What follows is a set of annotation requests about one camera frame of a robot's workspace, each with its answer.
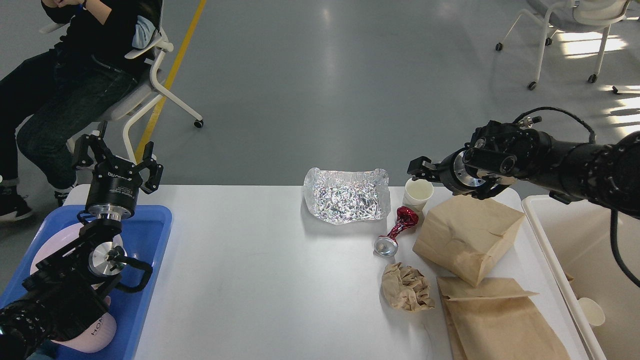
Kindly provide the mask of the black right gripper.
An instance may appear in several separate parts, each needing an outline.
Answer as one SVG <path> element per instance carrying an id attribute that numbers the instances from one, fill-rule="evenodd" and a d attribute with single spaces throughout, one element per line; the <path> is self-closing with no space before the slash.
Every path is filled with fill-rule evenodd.
<path id="1" fill-rule="evenodd" d="M 427 156 L 412 159 L 407 166 L 410 180 L 425 180 L 430 183 L 441 183 L 453 195 L 465 195 L 472 198 L 491 198 L 493 184 L 471 175 L 465 162 L 467 149 L 460 149 L 448 155 L 439 163 L 432 163 Z"/>

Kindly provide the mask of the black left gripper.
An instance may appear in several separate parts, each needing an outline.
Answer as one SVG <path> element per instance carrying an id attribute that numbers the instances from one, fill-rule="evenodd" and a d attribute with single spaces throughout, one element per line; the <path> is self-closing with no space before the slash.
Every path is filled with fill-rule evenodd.
<path id="1" fill-rule="evenodd" d="M 144 147 L 141 162 L 118 164 L 101 130 L 80 136 L 75 142 L 71 168 L 93 173 L 86 212 L 97 219 L 121 221 L 133 217 L 139 190 L 151 194 L 158 190 L 162 180 L 163 166 L 153 157 L 153 150 L 154 142 L 149 141 Z M 148 171 L 146 180 L 142 180 L 140 175 L 143 170 Z"/>

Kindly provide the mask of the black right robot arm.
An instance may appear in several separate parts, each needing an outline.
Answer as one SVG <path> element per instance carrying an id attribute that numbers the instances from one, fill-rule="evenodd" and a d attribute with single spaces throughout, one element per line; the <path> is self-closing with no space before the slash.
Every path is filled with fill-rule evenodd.
<path id="1" fill-rule="evenodd" d="M 513 121 L 490 120 L 478 127 L 470 141 L 441 162 L 420 156 L 409 162 L 412 180 L 441 183 L 453 195 L 474 199 L 497 196 L 516 181 L 546 189 L 563 204 L 582 200 L 610 210 L 610 246 L 615 263 L 634 284 L 639 278 L 625 264 L 618 247 L 618 215 L 640 216 L 640 139 L 633 132 L 617 143 L 599 145 L 585 121 L 557 109 L 588 132 L 586 142 L 560 141 L 535 130 L 541 107 L 523 112 Z"/>

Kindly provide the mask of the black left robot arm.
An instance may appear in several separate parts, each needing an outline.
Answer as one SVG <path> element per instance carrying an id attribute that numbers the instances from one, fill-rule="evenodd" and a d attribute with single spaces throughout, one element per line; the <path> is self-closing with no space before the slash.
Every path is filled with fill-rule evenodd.
<path id="1" fill-rule="evenodd" d="M 163 166 L 149 141 L 140 163 L 113 155 L 100 132 L 77 141 L 72 166 L 93 167 L 78 237 L 36 264 L 26 293 L 1 310 L 1 358 L 25 360 L 46 340 L 70 341 L 108 312 L 113 289 L 141 292 L 153 275 L 148 262 L 128 256 L 115 237 L 135 214 L 140 191 L 155 192 Z"/>

